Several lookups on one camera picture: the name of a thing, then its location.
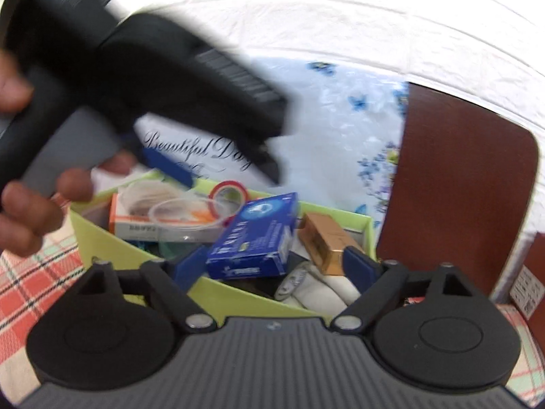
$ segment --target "red tape roll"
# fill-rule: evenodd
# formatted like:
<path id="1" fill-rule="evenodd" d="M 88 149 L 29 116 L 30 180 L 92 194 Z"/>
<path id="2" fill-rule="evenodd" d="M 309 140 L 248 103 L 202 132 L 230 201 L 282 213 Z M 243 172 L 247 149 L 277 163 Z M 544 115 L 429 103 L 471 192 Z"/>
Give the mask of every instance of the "red tape roll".
<path id="1" fill-rule="evenodd" d="M 225 191 L 227 190 L 232 190 L 234 189 L 236 192 L 239 193 L 240 195 L 240 199 L 241 199 L 241 203 L 240 203 L 240 206 L 238 207 L 238 209 L 236 210 L 236 212 L 231 215 L 225 222 L 226 223 L 229 223 L 233 217 L 239 213 L 239 211 L 242 209 L 242 207 L 250 201 L 250 194 L 248 194 L 248 191 L 246 190 L 246 187 L 244 187 L 241 183 L 239 183 L 238 181 L 234 181 L 234 180 L 227 180 L 227 181 L 222 181 L 221 183 L 218 183 L 214 186 L 214 188 L 212 189 L 212 191 L 210 192 L 210 194 L 208 195 L 208 198 L 212 199 L 212 200 L 215 200 L 215 201 L 218 201 L 218 197 L 220 195 L 222 195 Z M 214 217 L 219 217 L 219 214 L 217 213 L 216 211 L 216 208 L 214 207 L 214 205 L 209 205 L 209 208 L 210 208 L 210 212 L 211 214 L 214 216 Z"/>

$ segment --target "sticker label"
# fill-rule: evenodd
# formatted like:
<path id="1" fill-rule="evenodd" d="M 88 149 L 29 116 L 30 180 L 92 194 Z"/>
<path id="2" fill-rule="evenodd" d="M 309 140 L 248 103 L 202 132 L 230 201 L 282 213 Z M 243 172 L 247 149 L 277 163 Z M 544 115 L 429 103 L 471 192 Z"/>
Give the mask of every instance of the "sticker label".
<path id="1" fill-rule="evenodd" d="M 530 269 L 523 266 L 511 288 L 511 298 L 526 319 L 532 316 L 544 295 L 545 286 Z"/>

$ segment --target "wooden chair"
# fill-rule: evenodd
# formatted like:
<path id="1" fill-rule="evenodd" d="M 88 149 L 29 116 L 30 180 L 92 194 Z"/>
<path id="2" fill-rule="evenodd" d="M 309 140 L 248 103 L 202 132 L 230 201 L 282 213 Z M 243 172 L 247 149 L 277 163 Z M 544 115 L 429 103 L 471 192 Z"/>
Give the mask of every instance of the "wooden chair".
<path id="1" fill-rule="evenodd" d="M 377 255 L 411 269 L 453 263 L 490 293 L 526 214 L 538 158 L 519 125 L 411 84 Z"/>

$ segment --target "gray ribbed plate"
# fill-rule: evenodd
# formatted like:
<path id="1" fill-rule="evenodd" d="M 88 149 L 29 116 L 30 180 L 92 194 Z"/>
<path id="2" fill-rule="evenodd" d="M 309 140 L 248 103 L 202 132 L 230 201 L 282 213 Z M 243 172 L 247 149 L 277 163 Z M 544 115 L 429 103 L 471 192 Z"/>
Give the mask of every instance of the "gray ribbed plate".
<path id="1" fill-rule="evenodd" d="M 46 384 L 23 409 L 522 409 L 504 388 L 471 395 L 422 391 L 387 374 L 355 336 L 319 318 L 231 318 L 186 339 L 147 380 L 108 392 Z"/>

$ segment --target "brown box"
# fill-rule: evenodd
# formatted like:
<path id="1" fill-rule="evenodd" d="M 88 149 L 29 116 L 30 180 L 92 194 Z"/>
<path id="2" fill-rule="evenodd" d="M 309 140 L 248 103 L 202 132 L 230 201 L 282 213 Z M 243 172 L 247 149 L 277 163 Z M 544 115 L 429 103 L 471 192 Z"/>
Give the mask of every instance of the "brown box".
<path id="1" fill-rule="evenodd" d="M 344 275 L 342 253 L 346 247 L 355 246 L 362 251 L 359 244 L 329 215 L 304 214 L 298 235 L 312 261 L 325 275 Z"/>

